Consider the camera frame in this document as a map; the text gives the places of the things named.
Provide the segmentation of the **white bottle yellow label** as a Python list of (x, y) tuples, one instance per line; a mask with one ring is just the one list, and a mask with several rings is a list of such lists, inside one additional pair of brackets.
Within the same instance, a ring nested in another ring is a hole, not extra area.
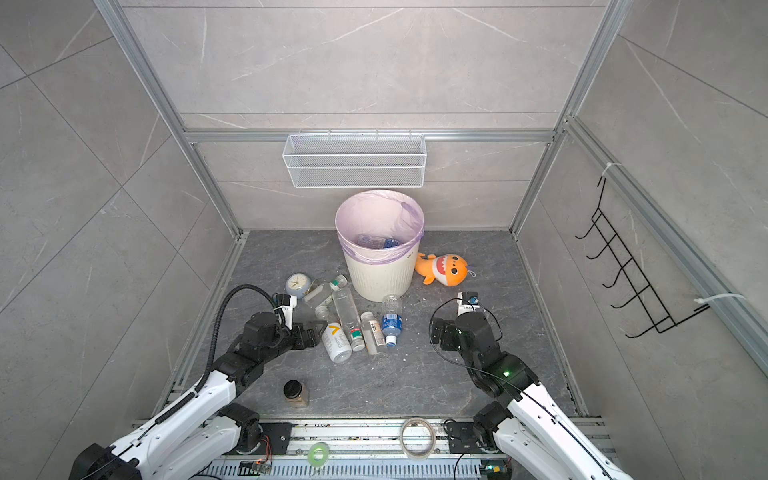
[(341, 325), (329, 322), (322, 334), (322, 342), (329, 358), (336, 364), (346, 362), (352, 355), (352, 347)]

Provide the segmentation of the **clear bluish bottle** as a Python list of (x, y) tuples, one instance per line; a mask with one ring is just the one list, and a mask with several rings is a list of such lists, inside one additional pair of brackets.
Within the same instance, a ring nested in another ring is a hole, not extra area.
[(380, 250), (386, 247), (387, 238), (377, 235), (360, 234), (356, 240), (356, 244), (360, 247)]

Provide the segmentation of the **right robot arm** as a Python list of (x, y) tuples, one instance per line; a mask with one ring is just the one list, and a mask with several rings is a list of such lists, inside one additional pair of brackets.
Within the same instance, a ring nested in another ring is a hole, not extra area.
[(443, 360), (462, 366), (492, 398), (473, 417), (478, 443), (498, 450), (537, 479), (628, 479), (558, 407), (539, 377), (501, 349), (500, 323), (475, 292), (435, 308), (430, 343)]

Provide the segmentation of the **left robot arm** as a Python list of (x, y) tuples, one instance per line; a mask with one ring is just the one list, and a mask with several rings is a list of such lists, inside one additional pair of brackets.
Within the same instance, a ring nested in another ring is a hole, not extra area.
[(269, 451), (255, 411), (236, 403), (264, 373), (265, 365), (293, 350), (317, 346), (328, 323), (297, 322), (297, 299), (270, 295), (252, 284), (230, 290), (214, 319), (218, 341), (230, 300), (241, 291), (264, 297), (269, 307), (253, 314), (221, 355), (210, 351), (201, 378), (133, 432), (108, 446), (92, 444), (74, 460), (72, 479), (189, 479), (217, 457)]

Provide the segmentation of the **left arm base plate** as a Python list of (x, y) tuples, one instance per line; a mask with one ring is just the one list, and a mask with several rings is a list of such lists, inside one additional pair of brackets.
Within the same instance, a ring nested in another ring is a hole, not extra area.
[(293, 424), (288, 422), (254, 423), (242, 430), (233, 451), (239, 455), (285, 455), (292, 430)]

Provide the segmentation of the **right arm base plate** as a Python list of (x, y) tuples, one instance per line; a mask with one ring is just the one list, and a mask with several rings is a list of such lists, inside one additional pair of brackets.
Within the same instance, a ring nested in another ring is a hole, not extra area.
[(448, 439), (451, 454), (495, 454), (495, 447), (484, 445), (473, 430), (472, 422), (459, 422), (447, 418), (442, 422), (442, 428)]

